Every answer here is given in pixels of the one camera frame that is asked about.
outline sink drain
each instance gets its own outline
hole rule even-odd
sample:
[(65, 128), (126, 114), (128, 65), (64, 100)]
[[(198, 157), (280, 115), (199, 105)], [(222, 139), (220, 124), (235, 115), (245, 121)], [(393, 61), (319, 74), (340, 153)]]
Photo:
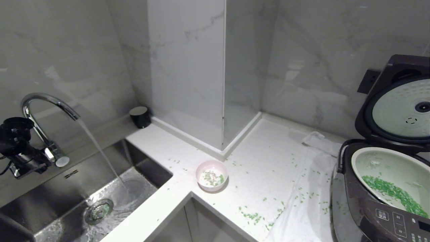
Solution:
[(97, 201), (85, 212), (85, 222), (90, 225), (98, 224), (112, 212), (113, 208), (114, 203), (109, 199)]

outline marble wall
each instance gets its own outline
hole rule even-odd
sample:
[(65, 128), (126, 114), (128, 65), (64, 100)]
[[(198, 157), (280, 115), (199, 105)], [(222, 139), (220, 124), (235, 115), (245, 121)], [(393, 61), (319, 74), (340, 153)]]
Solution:
[(107, 0), (140, 103), (221, 149), (224, 0)]
[[(137, 105), (105, 0), (2, 0), (0, 22), (0, 121), (32, 92), (66, 101), (90, 129)], [(83, 134), (52, 104), (32, 109), (60, 146)]]
[(262, 110), (356, 137), (357, 93), (393, 54), (430, 54), (430, 1), (281, 0)]
[(261, 109), (278, 5), (279, 0), (227, 0), (223, 148)]

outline sink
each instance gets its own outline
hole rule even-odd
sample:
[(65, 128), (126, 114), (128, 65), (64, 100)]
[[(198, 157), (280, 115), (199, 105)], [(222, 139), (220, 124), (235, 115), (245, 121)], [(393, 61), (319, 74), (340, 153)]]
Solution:
[(85, 159), (0, 208), (0, 241), (97, 242), (172, 174), (126, 140)]

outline water stream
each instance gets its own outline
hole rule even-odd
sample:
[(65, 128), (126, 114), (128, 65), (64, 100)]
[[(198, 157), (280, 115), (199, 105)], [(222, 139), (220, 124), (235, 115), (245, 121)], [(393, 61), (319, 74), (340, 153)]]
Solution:
[(106, 156), (106, 154), (103, 152), (101, 147), (98, 145), (97, 140), (94, 138), (92, 133), (89, 131), (88, 127), (85, 125), (85, 123), (82, 121), (82, 119), (78, 119), (78, 120), (76, 120), (76, 122), (78, 122), (78, 124), (82, 127), (82, 129), (85, 131), (85, 133), (91, 139), (91, 141), (93, 142), (95, 147), (98, 149), (98, 151), (100, 151), (101, 155), (103, 156), (103, 158), (105, 159), (105, 161), (107, 162), (107, 164), (109, 165), (109, 167), (111, 168), (111, 170), (113, 171), (115, 176), (119, 179), (122, 186), (126, 189), (126, 191), (128, 193), (128, 189), (127, 189), (127, 186), (125, 185), (124, 181), (119, 177), (118, 173), (115, 171), (114, 167), (112, 166), (112, 163), (110, 162), (109, 158)]

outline inner lid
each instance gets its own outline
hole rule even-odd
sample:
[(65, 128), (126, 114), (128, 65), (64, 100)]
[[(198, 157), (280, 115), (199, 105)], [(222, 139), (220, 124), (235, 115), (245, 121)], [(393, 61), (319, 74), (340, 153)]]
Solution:
[(365, 119), (373, 131), (395, 141), (430, 142), (430, 79), (421, 79), (400, 81), (372, 98)]
[(380, 201), (429, 218), (429, 166), (411, 156), (379, 147), (357, 150), (351, 164), (357, 178)]

